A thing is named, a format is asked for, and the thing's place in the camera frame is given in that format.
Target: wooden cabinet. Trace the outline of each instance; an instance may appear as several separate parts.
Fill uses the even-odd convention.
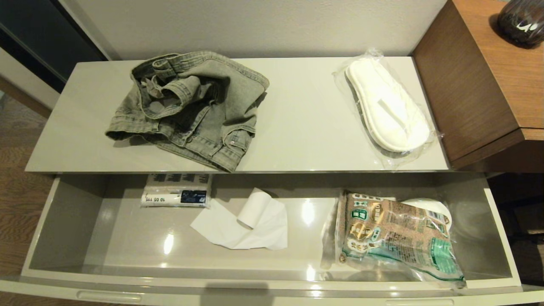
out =
[[[544,172],[544,46],[497,34],[504,5],[449,0],[413,57],[454,169]]]

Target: floor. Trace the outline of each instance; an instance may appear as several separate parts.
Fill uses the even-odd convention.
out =
[[[17,275],[27,255],[41,210],[51,188],[52,176],[24,172],[45,119],[17,101],[0,101],[0,276]],[[544,213],[538,207],[516,211],[527,227],[539,226]],[[517,242],[512,246],[522,279],[544,280],[544,246]],[[0,292],[0,306],[106,306],[114,304],[69,301]]]

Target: paper towel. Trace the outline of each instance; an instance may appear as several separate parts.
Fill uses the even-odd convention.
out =
[[[242,222],[253,228],[241,226]],[[287,247],[287,211],[285,205],[268,193],[254,188],[238,218],[216,200],[191,223],[191,227],[209,242],[229,249]]]

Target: drawer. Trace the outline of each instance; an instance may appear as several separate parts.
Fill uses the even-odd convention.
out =
[[[354,302],[503,305],[544,301],[521,285],[486,180],[474,173],[219,174],[212,197],[237,214],[254,187],[285,203],[289,246],[229,250],[189,224],[194,208],[140,208],[146,175],[60,175],[20,276],[0,290],[153,305]],[[320,268],[322,230],[341,188],[448,203],[454,252],[467,288],[409,281],[401,273]]]

